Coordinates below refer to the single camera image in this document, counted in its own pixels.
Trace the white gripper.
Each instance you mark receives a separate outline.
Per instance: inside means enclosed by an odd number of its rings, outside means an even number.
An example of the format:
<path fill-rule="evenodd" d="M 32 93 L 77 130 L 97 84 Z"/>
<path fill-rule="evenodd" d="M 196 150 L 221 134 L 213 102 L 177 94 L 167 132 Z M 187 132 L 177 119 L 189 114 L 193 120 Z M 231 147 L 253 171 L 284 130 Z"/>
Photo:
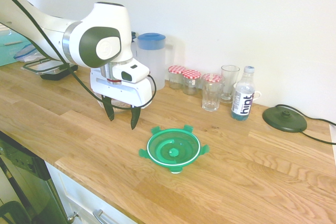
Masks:
<path fill-rule="evenodd" d="M 101 75 L 100 69 L 91 69 L 90 85 L 95 93 L 102 95 L 103 107 L 110 121 L 114 120 L 114 108 L 111 99 L 133 106 L 130 122 L 132 130 L 135 129 L 140 118 L 140 107 L 146 107 L 152 100 L 152 87 L 147 78 L 137 83 L 121 81 L 113 84 Z"/>

